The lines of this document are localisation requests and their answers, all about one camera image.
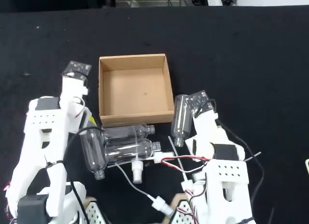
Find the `perforated metal plate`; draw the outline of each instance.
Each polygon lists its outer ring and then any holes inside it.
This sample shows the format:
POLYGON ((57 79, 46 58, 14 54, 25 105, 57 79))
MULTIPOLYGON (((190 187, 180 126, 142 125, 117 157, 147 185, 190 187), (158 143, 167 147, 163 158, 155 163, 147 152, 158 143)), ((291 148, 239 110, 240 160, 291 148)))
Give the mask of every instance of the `perforated metal plate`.
POLYGON ((86 209, 90 224, 106 224, 101 211, 95 202, 90 202, 86 209))
MULTIPOLYGON (((191 212, 188 201, 181 201, 178 207, 182 208, 185 211, 191 212)), ((184 215, 183 213, 179 213, 178 211, 175 212, 176 213, 170 220, 170 224, 194 224, 194 220, 190 215, 184 215)))

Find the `black cloth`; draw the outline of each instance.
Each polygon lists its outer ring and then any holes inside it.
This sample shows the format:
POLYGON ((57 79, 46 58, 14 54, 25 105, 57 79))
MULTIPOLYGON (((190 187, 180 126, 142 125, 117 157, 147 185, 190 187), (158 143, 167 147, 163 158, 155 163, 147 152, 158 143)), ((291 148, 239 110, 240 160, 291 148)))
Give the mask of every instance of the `black cloth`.
MULTIPOLYGON (((60 73, 70 60, 93 66, 89 103, 98 112, 98 57, 166 53, 173 94, 206 90, 221 121, 243 138, 265 168, 254 218, 301 223, 309 217, 308 46, 309 7, 106 9, 0 15, 0 183, 12 176, 23 142, 28 103, 59 96, 60 73)), ((171 151, 170 124, 151 138, 171 151)), ((186 148, 179 149, 187 154, 186 148)), ((69 149, 71 177, 98 199, 112 223, 160 222, 163 215, 133 190, 117 168, 96 181, 79 141, 69 149)), ((184 161, 189 169, 197 164, 184 161)), ((123 166, 132 177, 130 166, 123 166)), ((248 162, 249 190, 260 178, 248 162)), ((143 190, 170 202, 182 192, 181 173, 150 163, 143 190)), ((48 185, 40 172, 29 192, 48 185)), ((0 204, 5 205, 4 195, 0 204)))

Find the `white bottle cap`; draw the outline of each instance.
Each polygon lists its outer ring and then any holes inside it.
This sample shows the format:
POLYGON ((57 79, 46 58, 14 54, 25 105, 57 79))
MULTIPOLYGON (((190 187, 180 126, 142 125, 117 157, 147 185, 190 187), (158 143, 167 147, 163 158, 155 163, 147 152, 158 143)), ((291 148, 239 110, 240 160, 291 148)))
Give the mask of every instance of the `white bottle cap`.
POLYGON ((141 173, 143 172, 143 162, 135 160, 132 162, 133 183, 140 184, 142 182, 141 173))

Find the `plastic bottle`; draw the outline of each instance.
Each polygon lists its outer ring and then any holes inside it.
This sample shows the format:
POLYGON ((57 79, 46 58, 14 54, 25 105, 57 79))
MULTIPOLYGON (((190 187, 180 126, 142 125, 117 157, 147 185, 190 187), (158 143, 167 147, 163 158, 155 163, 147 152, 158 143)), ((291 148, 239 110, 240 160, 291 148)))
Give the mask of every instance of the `plastic bottle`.
POLYGON ((134 125, 103 128, 102 136, 105 140, 146 138, 155 133, 154 125, 134 125))
POLYGON ((131 139, 123 142, 111 142, 105 146, 108 164, 144 160, 160 151, 160 142, 151 142, 148 139, 131 139))
POLYGON ((183 142, 189 137, 191 131, 192 116, 185 102, 187 95, 175 97, 174 118, 171 124, 171 134, 175 138, 174 145, 183 147, 183 142))
POLYGON ((96 129, 90 129, 81 134, 86 166, 93 172, 96 180, 104 179, 104 170, 107 162, 101 132, 96 129))

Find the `cable connector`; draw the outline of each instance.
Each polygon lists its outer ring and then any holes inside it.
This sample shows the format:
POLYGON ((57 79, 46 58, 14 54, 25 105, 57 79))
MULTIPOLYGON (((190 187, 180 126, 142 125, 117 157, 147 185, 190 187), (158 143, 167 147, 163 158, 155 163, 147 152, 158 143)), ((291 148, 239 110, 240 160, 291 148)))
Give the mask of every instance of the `cable connector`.
POLYGON ((163 153, 163 152, 154 152, 154 155, 151 157, 152 160, 154 160, 154 163, 155 164, 159 164, 161 163, 161 160, 163 158, 166 158, 166 157, 173 157, 174 156, 174 153, 173 152, 166 152, 166 153, 163 153))
POLYGON ((193 191, 193 181, 192 180, 183 181, 181 184, 182 184, 183 191, 186 191, 186 190, 193 191))
POLYGON ((168 217, 172 216, 174 212, 174 210, 160 196, 156 197, 151 206, 168 217))

